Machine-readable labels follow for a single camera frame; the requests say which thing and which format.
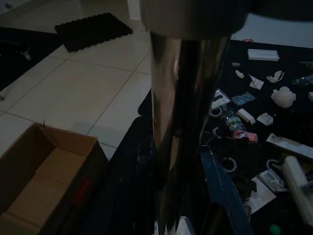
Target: cardboard box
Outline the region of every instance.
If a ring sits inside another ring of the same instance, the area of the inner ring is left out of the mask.
[[[96,138],[34,123],[0,157],[0,234],[75,234],[108,163]]]

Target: door mat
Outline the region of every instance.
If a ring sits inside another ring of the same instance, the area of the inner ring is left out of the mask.
[[[62,45],[62,41],[55,33],[16,28],[0,27],[0,39],[2,42],[9,42],[0,46],[0,91]],[[18,51],[12,50],[11,46],[14,43],[28,47],[31,59],[27,60]]]
[[[131,28],[111,13],[63,23],[54,28],[69,52],[133,33]]]

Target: tile floor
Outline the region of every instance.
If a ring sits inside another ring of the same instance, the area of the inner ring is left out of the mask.
[[[52,0],[4,25],[56,33],[60,23],[111,12],[133,35],[76,53],[59,47],[0,92],[0,155],[33,122],[97,136],[110,159],[151,87],[149,34],[126,0]],[[249,15],[232,39],[313,47],[313,23]]]

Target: chrome pipe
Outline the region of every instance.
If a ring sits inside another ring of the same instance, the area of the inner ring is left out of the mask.
[[[175,234],[229,37],[188,41],[150,34],[159,235]]]

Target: plastic bottle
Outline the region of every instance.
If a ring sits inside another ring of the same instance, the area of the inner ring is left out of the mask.
[[[292,81],[294,85],[308,86],[313,85],[313,74],[307,77],[301,77]]]
[[[245,126],[240,120],[240,117],[237,115],[235,110],[230,108],[228,105],[223,105],[223,119],[232,134],[236,134],[241,131],[246,131]]]

